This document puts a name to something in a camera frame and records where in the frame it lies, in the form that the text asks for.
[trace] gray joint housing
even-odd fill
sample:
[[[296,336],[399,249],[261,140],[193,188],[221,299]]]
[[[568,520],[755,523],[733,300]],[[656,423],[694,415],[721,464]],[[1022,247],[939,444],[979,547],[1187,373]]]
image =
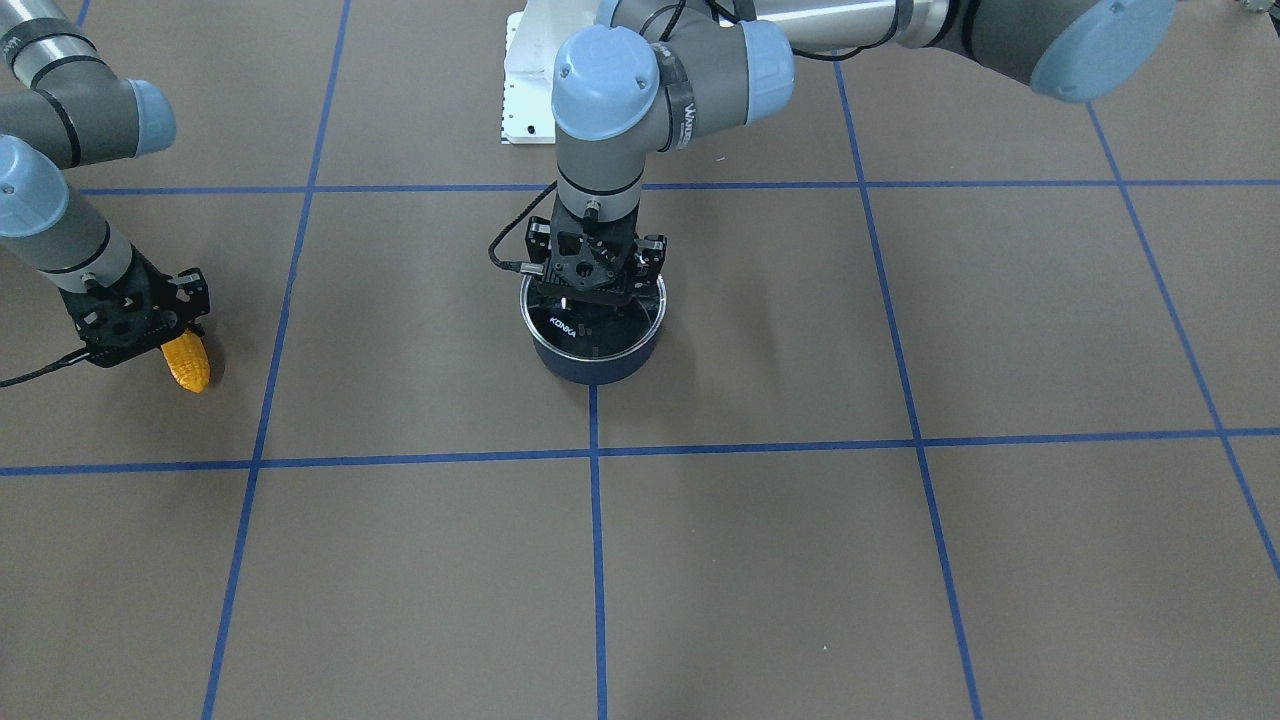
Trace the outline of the gray joint housing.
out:
[[[952,0],[955,22],[938,47],[1030,85],[1044,53],[1098,0]]]
[[[627,215],[649,152],[749,124],[791,97],[791,46],[776,26],[721,27],[690,3],[659,41],[672,12],[663,0],[622,0],[561,47],[552,96],[558,193],[577,217]]]
[[[0,58],[29,90],[0,95],[0,132],[59,168],[164,150],[177,126],[151,83],[120,79],[51,0],[0,3]]]

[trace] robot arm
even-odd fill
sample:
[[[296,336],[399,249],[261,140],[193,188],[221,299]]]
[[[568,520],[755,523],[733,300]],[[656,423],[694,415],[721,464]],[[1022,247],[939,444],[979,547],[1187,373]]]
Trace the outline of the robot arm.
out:
[[[644,363],[666,309],[667,250],[666,237],[635,232],[645,158],[781,110],[794,55],[937,46],[1084,102],[1151,56],[1175,1],[603,0],[553,67],[556,209],[530,222],[530,263],[518,266],[539,355],[584,383]]]
[[[0,0],[0,56],[28,87],[0,95],[0,246],[59,288],[95,365],[198,345],[187,333],[209,313],[200,270],[156,270],[61,174],[169,147],[168,100],[119,79],[51,0]],[[178,379],[198,392],[207,369]]]

